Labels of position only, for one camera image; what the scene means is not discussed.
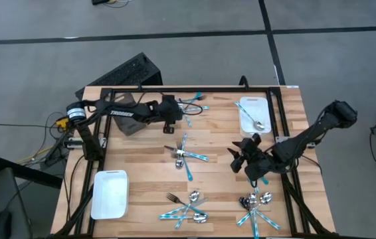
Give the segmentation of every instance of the floor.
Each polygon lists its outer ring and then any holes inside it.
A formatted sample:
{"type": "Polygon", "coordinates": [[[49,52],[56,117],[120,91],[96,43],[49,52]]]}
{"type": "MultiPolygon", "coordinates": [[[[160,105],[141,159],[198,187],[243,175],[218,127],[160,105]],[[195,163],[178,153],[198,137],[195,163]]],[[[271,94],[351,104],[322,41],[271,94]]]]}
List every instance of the floor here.
{"type": "MultiPolygon", "coordinates": [[[[0,0],[0,123],[44,125],[76,100],[75,91],[139,52],[160,68],[165,85],[236,84],[241,75],[250,84],[299,85],[310,123],[334,99],[346,100],[358,122],[329,132],[317,154],[337,232],[376,238],[369,150],[375,0],[134,0],[121,9],[88,0],[0,0]],[[211,31],[220,36],[202,36],[211,31]]],[[[43,133],[0,127],[0,156],[33,154],[43,133]]],[[[376,137],[373,147],[376,154],[376,137]]],[[[62,165],[48,171],[60,173],[62,165]]],[[[57,197],[35,184],[23,191],[35,236],[48,233],[57,197]]]]}

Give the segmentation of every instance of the silver fork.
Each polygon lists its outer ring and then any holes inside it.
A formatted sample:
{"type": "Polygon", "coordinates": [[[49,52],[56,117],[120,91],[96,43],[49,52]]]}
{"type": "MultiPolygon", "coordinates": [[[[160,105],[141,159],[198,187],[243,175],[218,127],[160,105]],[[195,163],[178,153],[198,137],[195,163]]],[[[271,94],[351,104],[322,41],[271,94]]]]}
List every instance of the silver fork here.
{"type": "Polygon", "coordinates": [[[198,154],[195,154],[195,153],[186,152],[185,150],[182,150],[181,149],[182,148],[182,142],[181,141],[177,141],[176,142],[176,146],[178,148],[178,152],[177,153],[180,154],[181,156],[183,156],[185,154],[185,155],[197,158],[197,159],[201,159],[203,161],[209,161],[209,158],[206,157],[206,156],[198,155],[198,154]]]}

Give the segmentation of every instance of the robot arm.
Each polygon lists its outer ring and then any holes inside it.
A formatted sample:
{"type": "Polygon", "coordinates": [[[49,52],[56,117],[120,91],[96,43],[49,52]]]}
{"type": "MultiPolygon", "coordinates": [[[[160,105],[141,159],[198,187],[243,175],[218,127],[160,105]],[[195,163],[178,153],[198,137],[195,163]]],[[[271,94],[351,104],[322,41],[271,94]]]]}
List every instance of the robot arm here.
{"type": "Polygon", "coordinates": [[[257,148],[261,141],[258,134],[253,135],[252,139],[233,142],[237,147],[241,148],[241,152],[229,149],[234,156],[231,168],[235,173],[238,173],[241,165],[244,161],[247,161],[244,172],[252,182],[263,177],[270,171],[274,173],[287,173],[294,166],[295,160],[303,154],[307,144],[335,127],[350,127],[356,120],[357,112],[349,104],[334,101],[322,110],[317,121],[307,130],[296,137],[273,145],[269,149],[271,154],[257,148]]]}
{"type": "Polygon", "coordinates": [[[118,102],[106,102],[105,100],[83,100],[67,107],[68,120],[75,127],[90,125],[101,116],[106,115],[128,117],[146,124],[164,121],[163,132],[173,133],[174,129],[169,125],[174,124],[177,120],[182,120],[183,112],[175,100],[175,96],[172,95],[163,95],[160,104],[155,100],[132,106],[118,102]],[[86,106],[96,108],[96,111],[89,118],[86,118],[84,110],[86,106]]]}

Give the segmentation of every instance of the utensil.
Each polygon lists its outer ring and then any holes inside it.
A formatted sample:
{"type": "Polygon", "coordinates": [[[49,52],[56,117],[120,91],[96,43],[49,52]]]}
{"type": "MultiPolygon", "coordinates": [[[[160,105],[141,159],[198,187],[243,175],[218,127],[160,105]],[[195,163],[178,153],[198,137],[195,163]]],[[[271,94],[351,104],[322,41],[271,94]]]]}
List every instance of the utensil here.
{"type": "Polygon", "coordinates": [[[193,103],[195,100],[204,100],[205,98],[207,98],[207,96],[202,96],[201,92],[198,92],[197,95],[194,98],[188,99],[188,100],[182,100],[182,102],[193,103]]]}
{"type": "Polygon", "coordinates": [[[250,207],[254,206],[257,203],[256,193],[249,193],[248,194],[248,202],[250,203],[250,207]]]}
{"type": "Polygon", "coordinates": [[[237,225],[241,226],[247,220],[247,218],[250,217],[250,223],[252,226],[254,239],[259,239],[259,229],[257,227],[257,219],[255,216],[256,214],[254,213],[257,207],[254,207],[253,209],[251,209],[248,199],[244,197],[240,197],[238,201],[241,204],[241,206],[248,211],[248,214],[244,216],[240,221],[238,221],[237,225]]]}
{"type": "Polygon", "coordinates": [[[203,213],[195,213],[193,217],[195,223],[205,223],[208,218],[209,215],[203,213]]]}
{"type": "Polygon", "coordinates": [[[260,196],[260,202],[266,205],[272,201],[272,193],[266,192],[260,196]]]}
{"type": "Polygon", "coordinates": [[[171,153],[170,157],[176,159],[176,161],[175,161],[175,167],[177,169],[181,169],[182,166],[183,166],[183,164],[184,164],[184,160],[182,160],[181,156],[178,155],[178,154],[176,154],[176,153],[171,153]]]}
{"type": "Polygon", "coordinates": [[[271,219],[269,219],[267,216],[263,215],[261,212],[259,212],[257,209],[254,211],[254,213],[256,213],[257,215],[259,215],[261,218],[263,218],[263,220],[265,220],[267,223],[269,223],[271,226],[273,226],[275,229],[279,230],[281,229],[281,227],[273,222],[271,219]]]}
{"type": "MultiPolygon", "coordinates": [[[[189,207],[191,206],[191,203],[197,201],[197,199],[199,198],[200,196],[200,193],[198,191],[193,191],[190,195],[189,195],[189,204],[187,206],[187,208],[185,209],[185,212],[183,212],[182,216],[186,216],[187,215],[187,212],[189,210],[189,207]]],[[[179,227],[181,226],[183,222],[183,219],[179,219],[179,222],[177,222],[175,228],[176,229],[179,229],[179,227]]]]}
{"type": "Polygon", "coordinates": [[[193,219],[195,223],[204,223],[208,217],[208,214],[195,213],[194,216],[160,215],[159,219],[193,219]]]}
{"type": "Polygon", "coordinates": [[[191,153],[191,152],[187,152],[187,151],[184,151],[184,150],[180,150],[180,149],[176,149],[174,147],[170,147],[170,146],[166,146],[164,145],[164,148],[174,152],[174,153],[177,153],[179,155],[188,155],[188,156],[191,156],[191,157],[194,157],[194,158],[197,158],[197,159],[201,159],[203,161],[206,161],[208,162],[209,161],[209,158],[206,157],[206,156],[203,156],[203,155],[198,155],[198,154],[195,154],[195,153],[191,153]]]}
{"type": "Polygon", "coordinates": [[[262,182],[263,182],[265,185],[268,185],[268,184],[269,184],[268,179],[266,179],[265,177],[261,177],[260,179],[262,180],[262,182]]]}
{"type": "MultiPolygon", "coordinates": [[[[206,212],[203,212],[202,210],[196,209],[195,207],[196,206],[200,206],[201,204],[207,202],[208,200],[209,200],[208,198],[203,198],[203,199],[199,199],[197,202],[193,202],[191,204],[191,209],[193,209],[195,212],[198,212],[198,213],[207,214],[206,212]]],[[[162,214],[162,216],[163,215],[172,215],[172,214],[175,214],[176,212],[180,212],[180,211],[182,211],[185,208],[186,208],[186,206],[181,206],[180,208],[177,208],[175,210],[172,210],[170,212],[166,212],[165,214],[162,214]]]]}
{"type": "MultiPolygon", "coordinates": [[[[209,109],[209,106],[201,106],[203,110],[208,110],[209,109]]],[[[192,108],[189,108],[189,109],[186,109],[184,111],[186,112],[190,112],[190,111],[196,111],[196,110],[201,110],[201,108],[199,107],[192,107],[192,108]]]]}
{"type": "Polygon", "coordinates": [[[253,121],[253,126],[254,126],[255,129],[257,129],[258,131],[262,131],[263,129],[265,129],[263,124],[260,123],[259,121],[256,121],[255,119],[253,119],[253,117],[241,106],[241,104],[239,102],[235,102],[235,105],[238,106],[238,108],[242,112],[244,112],[253,121]]]}
{"type": "MultiPolygon", "coordinates": [[[[186,133],[183,134],[183,139],[182,139],[182,144],[181,144],[180,150],[184,150],[185,149],[185,144],[187,144],[187,136],[188,135],[186,133]]],[[[193,175],[191,174],[191,171],[189,170],[187,161],[185,160],[185,157],[183,155],[181,155],[181,158],[183,160],[183,163],[185,164],[185,169],[187,170],[188,180],[192,181],[193,180],[193,175]]]]}
{"type": "Polygon", "coordinates": [[[192,207],[192,206],[191,206],[191,203],[188,204],[188,205],[186,205],[185,203],[181,202],[181,200],[179,199],[179,197],[177,197],[177,196],[175,196],[175,195],[173,195],[173,194],[171,194],[171,193],[168,193],[168,194],[166,195],[166,197],[167,197],[167,199],[169,199],[170,201],[172,201],[172,202],[174,202],[174,203],[180,203],[180,204],[185,205],[183,208],[191,208],[191,209],[193,209],[195,212],[198,212],[198,213],[205,213],[205,212],[203,212],[202,210],[199,210],[199,209],[196,209],[196,208],[192,207]]]}

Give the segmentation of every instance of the fork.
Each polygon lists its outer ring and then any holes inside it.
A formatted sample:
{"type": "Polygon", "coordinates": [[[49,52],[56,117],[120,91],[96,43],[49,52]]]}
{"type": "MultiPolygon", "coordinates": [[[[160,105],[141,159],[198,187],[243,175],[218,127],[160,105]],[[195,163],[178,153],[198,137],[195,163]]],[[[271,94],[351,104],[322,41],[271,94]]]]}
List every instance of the fork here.
{"type": "MultiPolygon", "coordinates": [[[[178,148],[178,149],[180,149],[180,150],[184,150],[184,149],[185,149],[185,144],[187,144],[187,133],[184,133],[184,134],[183,134],[183,139],[182,139],[181,148],[178,148]]],[[[193,180],[193,175],[191,174],[191,171],[189,170],[189,167],[188,167],[187,161],[185,160],[185,157],[184,157],[183,155],[181,155],[181,158],[182,158],[183,163],[185,164],[185,168],[186,168],[186,170],[187,170],[188,180],[189,180],[189,181],[192,181],[192,180],[193,180]]]]}
{"type": "Polygon", "coordinates": [[[182,150],[182,142],[181,141],[177,141],[176,146],[178,148],[178,153],[180,153],[181,156],[183,156],[185,154],[185,155],[197,158],[197,159],[201,159],[201,160],[206,161],[206,162],[209,161],[209,158],[206,157],[206,156],[198,155],[198,154],[195,154],[195,153],[190,153],[190,152],[186,152],[186,151],[182,150]]]}
{"type": "MultiPolygon", "coordinates": [[[[174,202],[174,203],[180,203],[180,204],[183,204],[184,206],[188,207],[188,205],[186,205],[185,203],[183,203],[183,202],[179,199],[179,197],[177,197],[177,196],[175,196],[175,195],[173,195],[173,194],[171,194],[171,193],[168,193],[168,194],[166,195],[166,198],[169,199],[170,201],[174,202]]],[[[192,206],[189,206],[189,208],[193,209],[195,212],[198,212],[198,213],[208,214],[208,213],[203,212],[202,210],[196,209],[196,208],[194,208],[194,207],[192,207],[192,206]]]]}

